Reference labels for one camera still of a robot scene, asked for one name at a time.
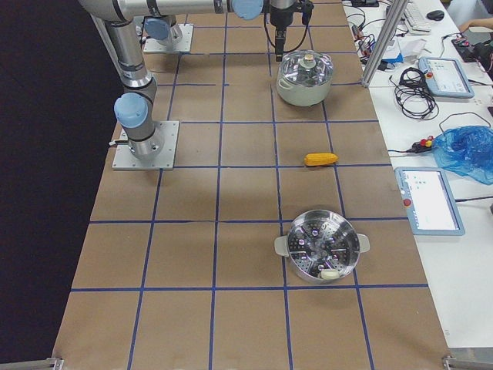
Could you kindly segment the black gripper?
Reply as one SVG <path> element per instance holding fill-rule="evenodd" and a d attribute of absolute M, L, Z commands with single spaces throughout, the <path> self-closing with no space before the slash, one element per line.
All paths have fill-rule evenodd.
<path fill-rule="evenodd" d="M 293 0 L 270 0 L 270 24 L 275 30 L 276 61 L 282 61 L 286 41 L 286 29 L 293 21 Z"/>

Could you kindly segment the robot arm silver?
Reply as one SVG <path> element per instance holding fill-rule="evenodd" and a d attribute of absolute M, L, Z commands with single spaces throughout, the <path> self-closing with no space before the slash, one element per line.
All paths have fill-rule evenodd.
<path fill-rule="evenodd" d="M 143 20 L 143 32 L 161 45 L 164 53 L 181 53 L 190 49 L 192 29 L 177 23 L 177 15 L 236 14 L 243 20 L 263 15 L 275 28 L 274 51 L 280 60 L 285 53 L 287 28 L 294 13 L 308 24 L 312 2 L 304 1 L 82 1 L 104 42 L 124 93 L 114 104 L 123 139 L 110 144 L 117 147 L 116 159 L 121 170 L 172 169 L 179 133 L 177 121 L 153 120 L 157 91 L 155 76 L 146 68 L 141 39 L 135 18 Z"/>
<path fill-rule="evenodd" d="M 146 18 L 144 29 L 151 39 L 155 39 L 159 44 L 166 47 L 171 47 L 183 38 L 182 30 L 176 22 L 175 15 Z"/>

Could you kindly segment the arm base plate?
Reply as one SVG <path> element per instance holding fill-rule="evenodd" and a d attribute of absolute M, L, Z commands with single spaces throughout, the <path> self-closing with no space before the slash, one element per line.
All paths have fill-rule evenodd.
<path fill-rule="evenodd" d="M 149 21 L 144 25 L 147 33 L 143 52 L 146 54 L 190 53 L 193 29 L 192 24 L 175 24 Z"/>
<path fill-rule="evenodd" d="M 154 121 L 155 131 L 148 140 L 137 142 L 122 128 L 117 140 L 114 170 L 172 170 L 179 137 L 179 121 Z"/>

